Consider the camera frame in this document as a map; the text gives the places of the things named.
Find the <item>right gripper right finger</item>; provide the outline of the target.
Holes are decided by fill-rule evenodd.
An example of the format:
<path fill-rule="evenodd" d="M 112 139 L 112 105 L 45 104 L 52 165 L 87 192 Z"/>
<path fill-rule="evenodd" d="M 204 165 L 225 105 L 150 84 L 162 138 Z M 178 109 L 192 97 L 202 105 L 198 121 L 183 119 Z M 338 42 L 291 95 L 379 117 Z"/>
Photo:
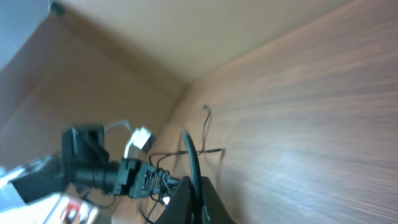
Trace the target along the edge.
<path fill-rule="evenodd" d="M 201 178 L 202 224 L 236 224 L 208 177 Z"/>

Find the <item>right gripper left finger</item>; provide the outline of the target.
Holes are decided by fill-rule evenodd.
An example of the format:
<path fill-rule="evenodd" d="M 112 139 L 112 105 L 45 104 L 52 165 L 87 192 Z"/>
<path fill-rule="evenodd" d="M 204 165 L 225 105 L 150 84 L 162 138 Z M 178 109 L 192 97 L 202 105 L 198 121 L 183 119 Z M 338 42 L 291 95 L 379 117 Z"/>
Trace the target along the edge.
<path fill-rule="evenodd" d="M 188 176 L 180 179 L 169 204 L 155 224 L 191 224 L 192 223 L 192 182 Z"/>

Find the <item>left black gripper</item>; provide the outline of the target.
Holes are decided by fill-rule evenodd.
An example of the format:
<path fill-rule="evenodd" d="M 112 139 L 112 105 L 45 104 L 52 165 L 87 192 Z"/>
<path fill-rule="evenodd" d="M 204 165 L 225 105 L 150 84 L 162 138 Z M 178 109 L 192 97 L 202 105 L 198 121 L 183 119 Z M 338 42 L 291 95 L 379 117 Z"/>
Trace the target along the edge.
<path fill-rule="evenodd" d="M 170 172 L 155 169 L 154 166 L 139 159 L 122 159 L 113 194 L 130 198 L 146 198 L 153 194 L 173 194 L 180 179 Z"/>

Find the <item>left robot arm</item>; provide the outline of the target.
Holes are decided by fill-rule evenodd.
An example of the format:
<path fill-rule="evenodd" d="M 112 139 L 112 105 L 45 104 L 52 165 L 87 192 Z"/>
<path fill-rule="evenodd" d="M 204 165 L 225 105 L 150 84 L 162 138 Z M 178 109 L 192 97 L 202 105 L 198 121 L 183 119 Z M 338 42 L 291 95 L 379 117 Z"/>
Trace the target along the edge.
<path fill-rule="evenodd" d="M 60 154 L 47 155 L 6 171 L 1 175 L 1 187 L 9 187 L 24 203 L 64 192 L 73 184 L 82 201 L 100 209 L 112 204 L 92 201 L 93 189 L 112 198 L 151 198 L 166 205 L 165 199 L 175 195 L 179 179 L 150 162 L 129 156 L 131 147 L 150 149 L 154 142 L 152 133 L 144 126 L 135 129 L 120 161 L 110 159 L 104 146 L 105 133 L 106 128 L 100 124 L 70 127 L 62 133 Z"/>

